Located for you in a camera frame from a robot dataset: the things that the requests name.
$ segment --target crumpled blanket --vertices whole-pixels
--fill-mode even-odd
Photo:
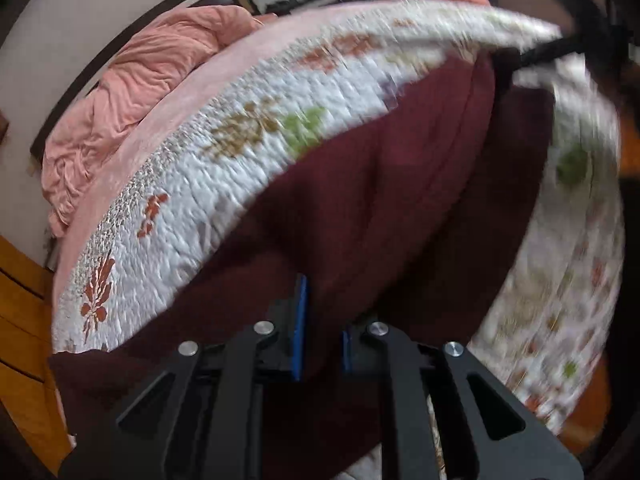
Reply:
[[[194,68],[261,26],[242,7],[193,7],[169,10],[131,38],[47,139],[42,189],[55,236],[65,234],[95,175],[151,109]]]
[[[198,275],[111,352],[50,367],[78,443],[187,339],[228,340],[310,283],[305,378],[266,388],[264,478],[332,478],[380,440],[377,388],[342,380],[340,331],[361,314],[415,340],[467,343],[510,269],[536,203],[553,98],[494,68],[449,59],[402,89],[389,114],[328,140],[256,199]]]

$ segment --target pink blanket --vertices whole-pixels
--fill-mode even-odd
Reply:
[[[97,172],[151,109],[194,68],[261,26],[242,7],[195,7],[161,14],[131,38],[47,139],[42,189],[55,236],[65,235]]]

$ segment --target green leaf print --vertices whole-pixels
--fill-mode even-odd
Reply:
[[[567,379],[571,379],[577,371],[578,365],[573,361],[569,361],[564,364],[564,371],[562,373]]]
[[[583,183],[587,176],[589,154],[585,149],[576,144],[562,157],[556,166],[558,182],[568,189],[573,189]]]
[[[320,127],[325,108],[313,107],[297,114],[289,114],[282,120],[284,138],[295,158],[321,142]]]

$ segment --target white quilted bedspread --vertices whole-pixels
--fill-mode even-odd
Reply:
[[[134,335],[297,156],[384,114],[397,87],[447,51],[472,60],[481,46],[557,35],[503,10],[409,0],[254,66],[170,135],[111,204],[58,298],[54,350],[113,349]],[[558,432],[602,352],[618,293],[617,119],[580,57],[523,70],[516,82],[553,91],[554,138],[519,254],[470,348]],[[375,478],[379,458],[348,473]]]

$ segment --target maroon garment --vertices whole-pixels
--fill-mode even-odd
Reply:
[[[415,340],[468,342],[514,261],[552,129],[551,95],[449,59],[386,116],[277,178],[173,306],[107,353],[50,359],[79,432],[181,341],[219,343],[310,283],[305,380],[269,386],[264,478],[329,479],[380,440],[377,389],[340,378],[340,331],[375,309]]]

